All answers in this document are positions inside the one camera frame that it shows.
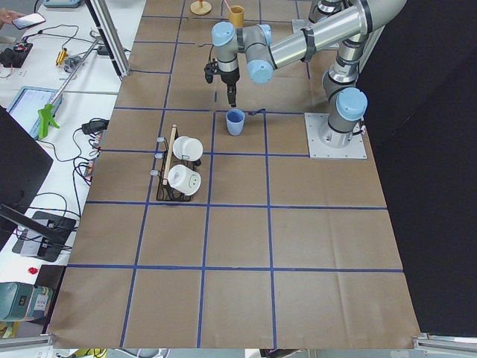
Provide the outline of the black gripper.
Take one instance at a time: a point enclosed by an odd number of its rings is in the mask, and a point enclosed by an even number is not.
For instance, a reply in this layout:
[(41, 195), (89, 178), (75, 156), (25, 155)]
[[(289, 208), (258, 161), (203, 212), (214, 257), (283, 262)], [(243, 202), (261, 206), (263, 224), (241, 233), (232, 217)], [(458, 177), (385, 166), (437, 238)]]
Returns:
[(219, 75), (221, 80), (227, 85), (227, 100), (232, 108), (236, 108), (236, 84), (239, 81), (239, 68), (231, 71), (224, 71), (219, 68), (219, 62), (210, 60), (204, 67), (204, 77), (208, 84), (213, 82), (215, 75)]

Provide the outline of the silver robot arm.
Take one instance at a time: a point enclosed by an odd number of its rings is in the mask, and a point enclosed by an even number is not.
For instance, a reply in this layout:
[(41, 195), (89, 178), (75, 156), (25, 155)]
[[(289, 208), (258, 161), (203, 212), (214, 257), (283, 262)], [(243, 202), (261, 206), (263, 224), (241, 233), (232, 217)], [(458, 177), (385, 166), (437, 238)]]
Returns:
[(404, 8), (404, 1), (313, 1), (306, 26), (274, 42), (269, 25), (236, 28), (231, 22), (212, 27), (216, 53), (204, 67), (207, 83), (219, 75), (227, 99), (236, 106), (238, 54), (244, 54), (252, 82), (269, 82), (274, 71), (297, 61), (308, 63), (320, 50), (338, 45), (335, 62), (323, 74), (323, 89), (332, 108), (319, 127), (320, 141), (330, 148), (349, 144), (367, 109), (367, 97), (356, 89), (358, 66), (370, 34), (383, 28)]

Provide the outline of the person's hand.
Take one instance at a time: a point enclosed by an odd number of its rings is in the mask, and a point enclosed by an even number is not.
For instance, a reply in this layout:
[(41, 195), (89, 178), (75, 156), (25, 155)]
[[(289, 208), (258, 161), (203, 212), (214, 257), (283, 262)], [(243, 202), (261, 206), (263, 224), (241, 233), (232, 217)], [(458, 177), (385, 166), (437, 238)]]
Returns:
[(18, 19), (23, 17), (23, 13), (19, 13), (14, 10), (8, 10), (7, 8), (0, 9), (0, 28), (2, 28), (5, 24), (12, 25), (14, 19)]

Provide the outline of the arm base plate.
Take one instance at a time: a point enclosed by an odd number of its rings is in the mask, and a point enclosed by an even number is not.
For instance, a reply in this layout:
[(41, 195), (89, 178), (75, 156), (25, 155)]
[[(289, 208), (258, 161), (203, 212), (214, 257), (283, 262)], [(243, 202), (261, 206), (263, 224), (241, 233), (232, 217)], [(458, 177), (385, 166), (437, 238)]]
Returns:
[(359, 123), (347, 134), (329, 126), (328, 113), (304, 113), (309, 157), (325, 160), (366, 160), (364, 135)]
[(302, 28), (308, 27), (309, 21), (308, 19), (293, 19), (291, 21), (291, 26), (292, 26), (292, 32), (297, 33), (298, 31), (301, 31)]

